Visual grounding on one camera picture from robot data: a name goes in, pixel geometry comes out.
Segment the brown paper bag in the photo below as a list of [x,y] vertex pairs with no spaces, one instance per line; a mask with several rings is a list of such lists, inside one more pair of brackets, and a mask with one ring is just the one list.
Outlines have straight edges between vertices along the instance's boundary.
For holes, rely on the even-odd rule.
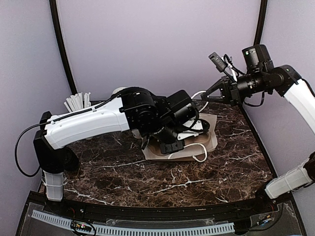
[[184,142],[184,148],[178,152],[161,153],[159,142],[151,139],[148,145],[142,150],[145,159],[154,161],[197,161],[204,162],[209,153],[215,150],[218,145],[215,134],[217,116],[213,114],[200,113],[200,118],[210,124],[207,132],[195,135],[186,131],[179,135],[180,141]]

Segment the stack of paper cups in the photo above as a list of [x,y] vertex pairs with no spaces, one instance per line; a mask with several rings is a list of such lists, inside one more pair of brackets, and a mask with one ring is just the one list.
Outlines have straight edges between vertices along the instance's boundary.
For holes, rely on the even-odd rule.
[[126,87],[119,87],[119,88],[116,88],[115,90],[113,90],[112,95],[114,95],[114,94],[116,94],[116,93],[118,93],[118,92],[120,92],[120,91],[122,91],[122,90],[124,90],[124,89],[126,89]]

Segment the stack of black lids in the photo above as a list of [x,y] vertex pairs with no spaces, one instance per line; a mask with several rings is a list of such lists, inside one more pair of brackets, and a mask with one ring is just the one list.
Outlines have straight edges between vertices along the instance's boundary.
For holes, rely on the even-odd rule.
[[76,154],[69,148],[66,149],[66,156],[64,160],[64,169],[66,171],[76,171],[79,167],[79,159]]

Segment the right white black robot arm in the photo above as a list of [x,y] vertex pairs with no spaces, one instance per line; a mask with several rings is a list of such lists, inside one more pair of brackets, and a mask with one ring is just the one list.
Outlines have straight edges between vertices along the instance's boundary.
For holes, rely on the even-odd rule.
[[[311,130],[315,129],[315,95],[309,84],[291,66],[283,65],[273,69],[258,69],[239,77],[236,81],[222,77],[202,95],[203,101],[241,105],[246,97],[255,93],[276,91],[301,115]],[[286,172],[263,186],[251,203],[255,213],[262,213],[270,205],[270,199],[301,187],[308,187],[315,181],[315,155],[312,153],[296,168]]]

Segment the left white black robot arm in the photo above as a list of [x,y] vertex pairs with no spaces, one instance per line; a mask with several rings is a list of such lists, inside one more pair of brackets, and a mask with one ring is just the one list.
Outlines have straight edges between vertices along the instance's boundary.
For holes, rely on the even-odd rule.
[[63,115],[46,112],[35,127],[33,146],[44,173],[46,197],[58,214],[69,211],[63,199],[63,173],[78,165],[68,145],[94,136],[136,131],[145,140],[154,137],[162,146],[175,146],[183,124],[194,116],[190,96],[180,90],[168,97],[130,87],[99,104]]

